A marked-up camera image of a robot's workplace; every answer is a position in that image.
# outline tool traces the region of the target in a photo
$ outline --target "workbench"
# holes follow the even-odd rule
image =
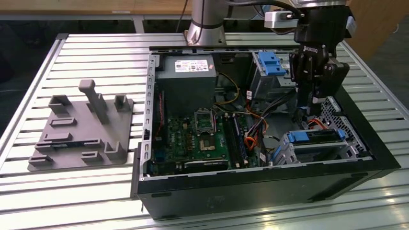
[[[295,45],[293,36],[227,34],[228,45]],[[365,182],[335,200],[153,221],[130,199],[134,152],[141,138],[151,46],[185,45],[181,34],[71,34],[46,57],[0,139],[0,229],[367,229],[409,222],[409,112],[344,42],[339,60],[351,65],[344,87],[403,168]],[[64,172],[30,172],[28,158],[51,112],[50,98],[86,100],[82,79],[95,80],[106,99],[135,101],[126,165]]]

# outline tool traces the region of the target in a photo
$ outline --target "black cable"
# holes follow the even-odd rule
[[[183,19],[184,15],[185,15],[185,10],[187,10],[188,1],[189,1],[189,0],[185,1],[184,10],[181,11],[181,15],[180,15],[180,19],[179,19],[177,27],[176,27],[176,33],[177,33],[177,31],[179,31],[179,26],[180,26],[181,19]]]
[[[275,32],[277,35],[287,35],[287,34],[289,34],[289,33],[292,33],[292,32],[296,31],[295,28],[292,28],[292,29],[289,29],[289,30],[287,30],[287,31],[284,31],[284,32],[277,31],[277,29],[271,29],[271,30],[272,30],[272,32]]]
[[[253,6],[253,9],[255,9],[255,11],[256,11],[257,15],[260,16],[260,18],[263,18],[263,19],[264,19],[264,15],[263,15],[263,14],[261,14],[261,12],[257,10],[256,6]]]
[[[301,16],[303,13],[296,7],[277,0],[251,0],[245,2],[233,2],[229,0],[224,0],[224,2],[229,6],[261,6],[261,5],[277,6],[291,11],[295,14],[295,19],[300,19],[303,17]]]
[[[257,121],[257,123],[251,127],[249,134],[255,134],[255,130],[263,125],[263,120],[268,117],[269,113],[273,112],[284,103],[287,103],[293,95],[296,94],[296,89],[292,89],[289,92],[287,92],[285,95],[283,95],[280,98],[277,98],[267,107],[264,112],[261,113],[261,119]]]
[[[263,138],[264,138],[264,135],[263,135],[263,130],[259,129],[259,140],[260,140],[260,152],[264,154],[265,156],[265,161],[261,160],[261,163],[263,165],[261,166],[267,166],[268,165],[268,150],[267,150],[267,146],[264,145],[264,141],[263,141]]]
[[[267,13],[264,12],[263,6],[260,6],[260,12],[261,12],[263,16],[267,15]]]

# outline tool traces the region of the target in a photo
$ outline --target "blue plastic clip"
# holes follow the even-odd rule
[[[259,52],[259,60],[265,69],[267,75],[285,75],[287,71],[283,69],[280,59],[275,52]]]

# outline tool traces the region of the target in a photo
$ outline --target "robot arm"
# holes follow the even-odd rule
[[[337,61],[336,47],[355,33],[355,20],[345,0],[293,0],[303,13],[295,30],[300,43],[291,54],[291,77],[297,87],[297,107],[321,114],[321,103],[333,96],[349,72]]]
[[[321,113],[321,103],[341,87],[349,65],[337,61],[336,47],[352,37],[355,19],[347,0],[291,0],[292,5],[277,0],[195,0],[188,45],[225,45],[223,30],[225,6],[275,5],[288,11],[265,14],[265,27],[295,28],[299,50],[291,54],[291,78],[297,87],[297,107],[308,115]]]

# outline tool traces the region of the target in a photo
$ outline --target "green circuit board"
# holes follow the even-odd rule
[[[215,132],[197,134],[196,126],[209,127],[212,121],[208,117],[197,118],[195,116],[168,117],[167,122],[167,144],[155,150],[153,172],[155,175],[172,175],[175,167],[189,161],[228,160],[228,169],[233,169],[228,140],[224,130],[224,116],[213,117]],[[244,131],[247,127],[247,118],[237,116],[240,127]],[[248,167],[259,166],[256,154],[248,154]]]
[[[229,150],[225,145],[223,123],[216,121],[216,132],[213,134],[196,135],[195,117],[168,119],[168,161],[227,159],[229,160]],[[215,150],[203,150],[201,141],[215,140],[208,145],[215,146]]]

